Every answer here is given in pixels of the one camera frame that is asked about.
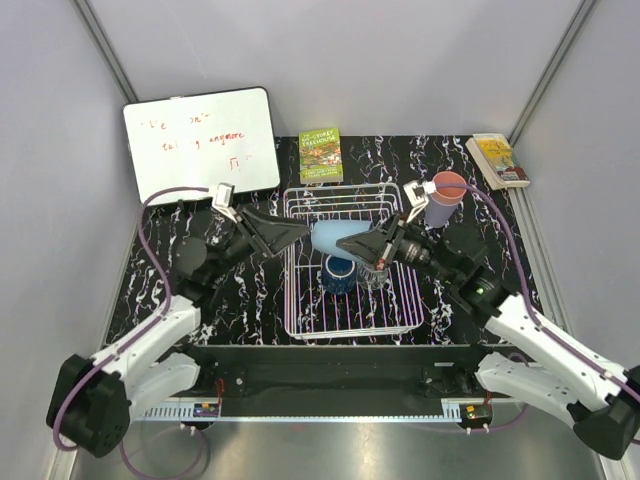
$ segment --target dish rack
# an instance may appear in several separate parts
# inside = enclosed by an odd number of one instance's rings
[[[402,211],[393,183],[290,188],[284,216],[318,220],[370,220],[378,226]],[[325,255],[307,235],[285,250],[285,330],[299,340],[398,335],[424,322],[416,272],[394,262],[382,288],[356,285],[346,295],[324,292],[320,282]]]

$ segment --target gray floor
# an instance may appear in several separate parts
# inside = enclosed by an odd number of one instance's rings
[[[503,407],[496,424],[513,416]],[[126,445],[148,475],[179,473],[194,458],[197,440],[168,424],[134,424]],[[457,427],[451,426],[454,432]],[[206,431],[208,458],[189,479],[602,479],[595,455],[573,432],[531,410],[513,429],[467,437],[406,424],[219,423]],[[146,444],[140,449],[141,442]],[[74,480],[135,479],[118,452],[96,460],[80,456]]]

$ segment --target blue cup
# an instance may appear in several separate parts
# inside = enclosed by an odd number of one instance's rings
[[[322,265],[322,285],[332,295],[345,295],[356,286],[356,262],[329,255]]]

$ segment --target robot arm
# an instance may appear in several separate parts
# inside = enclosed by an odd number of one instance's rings
[[[60,368],[46,419],[52,428],[76,385],[94,365],[113,358],[73,398],[60,427],[62,435],[98,458],[113,450],[131,421],[149,408],[203,380],[213,385],[211,378],[203,379],[203,371],[215,376],[215,359],[202,352],[171,353],[155,362],[200,326],[203,312],[211,313],[220,283],[236,264],[253,254],[271,258],[309,233],[305,222],[266,215],[253,207],[235,211],[230,207],[230,185],[220,184],[212,193],[213,208],[233,222],[233,229],[217,245],[193,237],[177,242],[166,315],[158,321],[163,303],[113,345],[88,359],[73,355]]]
[[[472,228],[451,225],[434,241],[412,225],[410,221],[426,207],[428,193],[434,188],[430,182],[405,185],[412,205],[408,215],[395,215],[375,229],[338,240],[336,245],[378,269],[398,261],[439,279],[476,325],[508,340],[546,369],[527,368],[499,353],[483,353],[474,371],[483,388],[554,415],[596,452],[622,458],[640,428],[640,404],[611,379],[620,379],[627,389],[640,392],[640,367],[625,370],[539,313],[539,323],[535,323],[522,295],[484,267],[486,246]],[[601,372],[575,352],[593,361]]]

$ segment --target marble countertop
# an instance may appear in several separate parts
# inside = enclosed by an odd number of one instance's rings
[[[344,184],[392,182],[402,186],[414,179],[430,179],[442,170],[453,170],[470,185],[491,196],[505,214],[515,235],[523,260],[532,300],[541,309],[531,269],[506,191],[491,192],[464,143],[457,136],[342,137]],[[299,187],[298,139],[276,139],[280,166],[280,188],[238,195],[240,203],[252,203],[282,215],[282,194]],[[170,267],[169,251],[176,239],[188,235],[216,242],[225,229],[225,220],[212,215],[205,202],[194,202],[182,212],[177,205],[162,206],[147,214],[146,233],[160,262]],[[489,208],[472,195],[465,195],[462,208],[451,222],[476,225],[488,247],[486,264],[502,278],[517,286],[515,266],[506,246],[505,233]],[[497,343],[498,338],[475,327],[470,318],[451,304],[442,285],[430,278],[420,279],[425,313],[422,326],[404,335],[299,341],[284,329],[284,274],[281,257],[247,259],[224,280],[215,314],[202,318],[191,340],[200,345],[428,345]],[[146,258],[138,239],[131,247],[113,318],[107,333],[111,343],[144,320],[164,299],[160,276]]]

